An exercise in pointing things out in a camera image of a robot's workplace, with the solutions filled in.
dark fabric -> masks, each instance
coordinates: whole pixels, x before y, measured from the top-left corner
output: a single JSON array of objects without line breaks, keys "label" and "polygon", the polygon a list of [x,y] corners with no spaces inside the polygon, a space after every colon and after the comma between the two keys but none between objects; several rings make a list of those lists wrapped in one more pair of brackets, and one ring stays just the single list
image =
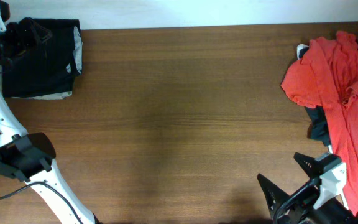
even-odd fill
[{"label": "dark fabric", "polygon": [[[303,58],[304,54],[309,50],[309,47],[305,47],[299,51],[299,58]],[[331,144],[329,138],[328,123],[323,110],[323,107],[317,106],[315,109],[305,107],[308,113],[312,128],[309,133],[309,138],[317,141],[322,141],[325,146]]]},{"label": "dark fabric", "polygon": [[[52,38],[14,59],[11,70],[3,74],[2,92],[5,97],[35,97],[73,90],[76,69],[73,51],[74,26],[78,20],[34,19],[52,31]],[[71,72],[66,67],[70,64]]]}]

pile of clothes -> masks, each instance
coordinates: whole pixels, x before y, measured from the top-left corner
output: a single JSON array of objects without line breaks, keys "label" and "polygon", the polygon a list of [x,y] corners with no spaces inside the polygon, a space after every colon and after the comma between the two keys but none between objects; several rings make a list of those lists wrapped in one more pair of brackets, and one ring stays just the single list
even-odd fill
[{"label": "pile of clothes", "polygon": [[282,88],[312,119],[310,137],[330,146],[346,163],[344,195],[358,211],[358,41],[339,31],[336,40],[320,37],[298,46],[298,59]]},{"label": "pile of clothes", "polygon": [[63,99],[73,93],[74,79],[81,75],[82,40],[76,19],[31,19],[7,25],[16,32],[29,20],[51,32],[42,44],[12,59],[10,66],[0,66],[0,90],[4,97]]}]

white wall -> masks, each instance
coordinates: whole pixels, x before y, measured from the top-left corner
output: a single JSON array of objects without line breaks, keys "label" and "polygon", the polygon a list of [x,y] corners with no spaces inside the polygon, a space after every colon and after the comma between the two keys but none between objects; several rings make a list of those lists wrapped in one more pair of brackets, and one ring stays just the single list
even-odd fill
[{"label": "white wall", "polygon": [[79,19],[82,29],[358,21],[358,0],[5,0],[11,21]]}]

brown wooden surface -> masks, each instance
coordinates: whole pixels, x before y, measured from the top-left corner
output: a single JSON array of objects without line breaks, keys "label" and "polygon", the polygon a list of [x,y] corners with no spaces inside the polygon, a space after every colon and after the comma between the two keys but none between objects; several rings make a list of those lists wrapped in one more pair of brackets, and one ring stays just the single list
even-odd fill
[{"label": "brown wooden surface", "polygon": [[[7,100],[44,132],[80,200],[105,223],[217,223],[269,215],[256,176],[292,193],[317,156],[310,120],[280,82],[310,38],[358,23],[84,30],[84,74],[66,100]],[[0,177],[0,195],[22,186]],[[32,190],[0,223],[58,223]]]}]

red hoodie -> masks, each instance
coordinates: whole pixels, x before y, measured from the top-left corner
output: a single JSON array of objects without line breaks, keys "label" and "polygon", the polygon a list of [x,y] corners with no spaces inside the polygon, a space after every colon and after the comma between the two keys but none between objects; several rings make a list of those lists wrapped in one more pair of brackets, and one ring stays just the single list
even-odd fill
[{"label": "red hoodie", "polygon": [[295,103],[322,106],[333,151],[346,163],[346,200],[358,211],[358,50],[353,34],[310,40],[302,59],[288,69],[282,88]]}]

